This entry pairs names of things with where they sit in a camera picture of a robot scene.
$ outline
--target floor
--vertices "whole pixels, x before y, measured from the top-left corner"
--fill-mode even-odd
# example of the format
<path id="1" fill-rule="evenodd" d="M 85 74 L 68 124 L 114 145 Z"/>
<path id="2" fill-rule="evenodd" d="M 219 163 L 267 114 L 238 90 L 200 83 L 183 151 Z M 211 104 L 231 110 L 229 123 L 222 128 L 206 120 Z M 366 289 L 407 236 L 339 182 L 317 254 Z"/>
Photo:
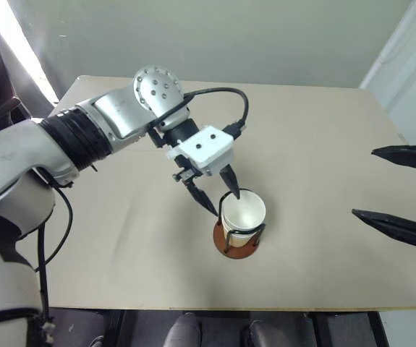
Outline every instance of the floor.
<path id="1" fill-rule="evenodd" d="M 166 334 L 182 311 L 138 311 L 129 326 L 129 347 L 162 347 Z M 203 329 L 202 347 L 239 345 L 240 330 L 253 320 L 263 320 L 284 331 L 293 346 L 315 347 L 313 324 L 301 312 L 195 312 Z M 55 346 L 88 347 L 103 335 L 103 316 L 74 309 L 52 309 Z M 366 314 L 345 314 L 328 320 L 334 347 L 375 347 Z"/>

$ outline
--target beige table top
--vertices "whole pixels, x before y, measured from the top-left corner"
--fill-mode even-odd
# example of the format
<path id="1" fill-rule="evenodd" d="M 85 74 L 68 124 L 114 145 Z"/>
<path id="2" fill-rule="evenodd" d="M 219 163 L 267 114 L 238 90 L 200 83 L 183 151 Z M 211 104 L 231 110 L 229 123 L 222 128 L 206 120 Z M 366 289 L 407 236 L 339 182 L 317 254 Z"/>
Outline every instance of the beige table top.
<path id="1" fill-rule="evenodd" d="M 80 77 L 56 108 L 123 87 L 129 79 Z M 352 310 L 416 307 L 416 248 L 366 226 L 352 208 L 416 220 L 416 170 L 370 154 L 402 140 L 364 90 L 183 82 L 184 90 L 233 85 L 250 99 L 235 142 L 239 183 L 267 206 L 257 252 L 223 257 L 216 219 L 171 175 L 178 168 L 148 137 L 96 163 L 67 190 L 68 242 L 48 266 L 51 305 L 128 309 Z M 190 104 L 199 126 L 239 118 L 237 95 Z M 214 203 L 220 177 L 200 178 Z M 67 213 L 58 199 L 48 254 Z M 20 250 L 35 264 L 35 240 Z"/>

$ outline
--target table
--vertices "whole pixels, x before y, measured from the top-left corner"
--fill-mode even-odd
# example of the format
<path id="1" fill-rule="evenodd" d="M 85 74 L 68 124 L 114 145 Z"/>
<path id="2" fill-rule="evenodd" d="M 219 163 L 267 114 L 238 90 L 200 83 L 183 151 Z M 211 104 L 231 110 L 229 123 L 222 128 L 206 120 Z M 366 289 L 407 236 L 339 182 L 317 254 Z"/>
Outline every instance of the table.
<path id="1" fill-rule="evenodd" d="M 131 79 L 78 77 L 54 112 L 124 87 Z M 185 91 L 233 86 L 250 99 L 232 164 L 241 187 L 267 207 L 255 254 L 223 257 L 216 219 L 171 175 L 178 171 L 148 137 L 83 171 L 66 191 L 71 235 L 48 266 L 51 306 L 109 309 L 382 310 L 416 308 L 416 247 L 366 226 L 352 208 L 416 220 L 416 170 L 371 155 L 400 145 L 367 91 L 183 82 Z M 190 104 L 198 126 L 238 119 L 237 95 Z M 200 178 L 217 202 L 220 177 Z M 60 199 L 46 225 L 46 254 L 67 223 Z M 35 264 L 35 239 L 19 250 Z"/>

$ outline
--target white paper cup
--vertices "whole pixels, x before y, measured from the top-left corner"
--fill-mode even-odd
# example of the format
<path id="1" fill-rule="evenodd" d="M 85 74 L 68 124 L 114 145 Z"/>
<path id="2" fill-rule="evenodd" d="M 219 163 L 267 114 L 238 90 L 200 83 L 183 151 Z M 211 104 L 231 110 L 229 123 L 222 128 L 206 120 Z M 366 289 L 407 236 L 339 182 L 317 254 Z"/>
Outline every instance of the white paper cup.
<path id="1" fill-rule="evenodd" d="M 240 190 L 239 200 L 229 194 L 222 202 L 221 221 L 224 236 L 232 229 L 251 231 L 263 223 L 266 218 L 266 205 L 254 192 Z M 248 235 L 231 234 L 229 244 L 232 247 L 243 247 L 256 233 Z"/>

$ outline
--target black cable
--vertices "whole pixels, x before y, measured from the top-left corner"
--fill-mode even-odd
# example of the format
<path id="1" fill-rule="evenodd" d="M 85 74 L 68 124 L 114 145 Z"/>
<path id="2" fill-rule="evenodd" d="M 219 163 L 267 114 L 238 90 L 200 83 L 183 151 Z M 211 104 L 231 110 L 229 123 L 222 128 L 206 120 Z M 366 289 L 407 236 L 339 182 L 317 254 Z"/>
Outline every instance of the black cable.
<path id="1" fill-rule="evenodd" d="M 44 239 L 45 239 L 46 225 L 42 224 L 39 227 L 37 236 L 37 257 L 39 261 L 39 278 L 41 280 L 41 296 L 43 304 L 43 321 L 48 322 L 48 291 L 47 291 L 47 271 L 46 271 L 46 258 L 44 252 Z"/>
<path id="2" fill-rule="evenodd" d="M 59 242 L 58 246 L 56 246 L 54 252 L 51 254 L 50 257 L 47 258 L 47 260 L 45 261 L 45 264 L 47 265 L 53 258 L 55 258 L 55 256 L 58 254 L 58 252 L 60 251 L 60 249 L 63 247 L 64 242 L 66 242 L 66 239 L 68 238 L 69 232 L 71 231 L 71 226 L 72 226 L 72 218 L 73 218 L 73 214 L 72 214 L 72 206 L 69 203 L 69 200 L 67 198 L 67 196 L 60 190 L 60 188 L 58 187 L 54 187 L 54 189 L 56 190 L 56 192 L 60 195 L 60 197 L 64 200 L 64 204 L 67 206 L 68 209 L 68 213 L 69 213 L 69 219 L 68 219 L 68 225 L 66 227 L 66 231 L 64 232 L 63 238 L 61 239 L 61 241 Z M 41 264 L 39 263 L 39 267 L 37 267 L 36 269 L 34 269 L 34 271 L 38 272 L 39 269 L 41 267 Z"/>
<path id="3" fill-rule="evenodd" d="M 156 127 L 159 125 L 164 119 L 168 118 L 173 113 L 177 112 L 182 107 L 186 106 L 196 95 L 207 94 L 207 93 L 216 93 L 216 92 L 230 92 L 238 94 L 242 97 L 243 103 L 245 105 L 243 110 L 242 118 L 237 122 L 240 127 L 243 127 L 246 123 L 246 118 L 248 116 L 248 111 L 250 109 L 250 102 L 248 101 L 248 97 L 244 94 L 240 89 L 230 88 L 230 87 L 216 87 L 216 88 L 208 88 L 202 90 L 195 90 L 193 92 L 185 93 L 184 100 L 175 105 L 175 107 L 171 108 L 169 111 L 164 113 L 161 117 L 155 119 L 151 124 L 150 127 Z"/>

